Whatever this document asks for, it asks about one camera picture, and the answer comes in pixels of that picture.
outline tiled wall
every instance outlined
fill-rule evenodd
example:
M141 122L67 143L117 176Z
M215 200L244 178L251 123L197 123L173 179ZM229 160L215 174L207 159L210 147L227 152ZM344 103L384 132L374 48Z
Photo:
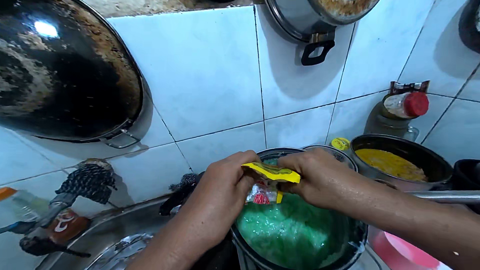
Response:
M475 157L480 75L468 78L480 55L458 37L463 2L382 0L339 27L326 61L311 67L300 64L304 45L285 40L264 5L111 18L150 87L147 117L132 128L141 143L116 150L0 128L0 186L51 199L71 166L108 158L121 176L112 203L142 202L237 151L352 139L398 79L432 80L430 109L412 121L418 141L450 162ZM73 205L87 216L110 207L82 198ZM41 260L22 253L18 240L0 235L0 270Z

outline green food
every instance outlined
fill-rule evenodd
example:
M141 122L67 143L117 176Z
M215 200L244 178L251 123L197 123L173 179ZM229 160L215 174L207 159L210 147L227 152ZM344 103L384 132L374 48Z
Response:
M281 204L249 203L237 218L242 237L260 256L295 270L336 261L348 242L347 225L345 216L292 194L285 194Z

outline seasoning packet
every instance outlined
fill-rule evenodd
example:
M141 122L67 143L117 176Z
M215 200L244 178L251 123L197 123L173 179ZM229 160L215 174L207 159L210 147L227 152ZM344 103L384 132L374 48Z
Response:
M281 203L283 192L278 191L278 182L300 183L300 175L290 169L252 162L242 165L246 174L255 179L252 190L248 193L245 203L256 204Z

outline yellow curry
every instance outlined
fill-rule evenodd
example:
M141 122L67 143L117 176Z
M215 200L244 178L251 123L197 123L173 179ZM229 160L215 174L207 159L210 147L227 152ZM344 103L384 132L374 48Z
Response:
M359 149L355 153L370 166L389 175L405 180L427 182L428 178L422 169L390 152L378 149Z

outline stainless steel pot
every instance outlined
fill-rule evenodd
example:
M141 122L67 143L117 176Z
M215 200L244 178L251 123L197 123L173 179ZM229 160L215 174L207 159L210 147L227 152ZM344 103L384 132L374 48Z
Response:
M304 66L325 61L335 46L335 28L348 25L365 16L379 0L265 0L277 23L293 39L307 42L301 63ZM310 55L323 48L316 57Z
M303 150L308 151L308 150L314 149L314 148L321 148L321 149L325 150L327 153L334 156L336 158L336 160L346 164L350 169L352 169L356 172L359 171L358 166L356 165L356 163L353 161L353 159L351 157L347 156L344 152L342 152L342 151L340 151L340 150L338 150L334 147L326 146L326 145L310 145L310 146L304 147Z
M264 161L269 159L278 159L288 154L300 153L304 151L305 150L303 149L297 148L279 147L260 151L257 153L257 155L262 161ZM245 239L243 239L236 224L232 225L231 231L237 246L261 269L289 270L264 259L257 252L255 252L248 245ZM361 221L348 218L348 233L348 241L351 244L347 246L342 257L337 261L332 262L330 265L322 267L321 270L346 270L358 260L367 241L368 225Z
M452 176L453 168L441 156L417 143L390 135L361 135L351 141L352 157L359 167L359 173L389 182L401 191L427 191L444 185ZM361 160L356 150L370 148L390 152L412 162L421 168L428 177L428 182L409 181L389 175Z

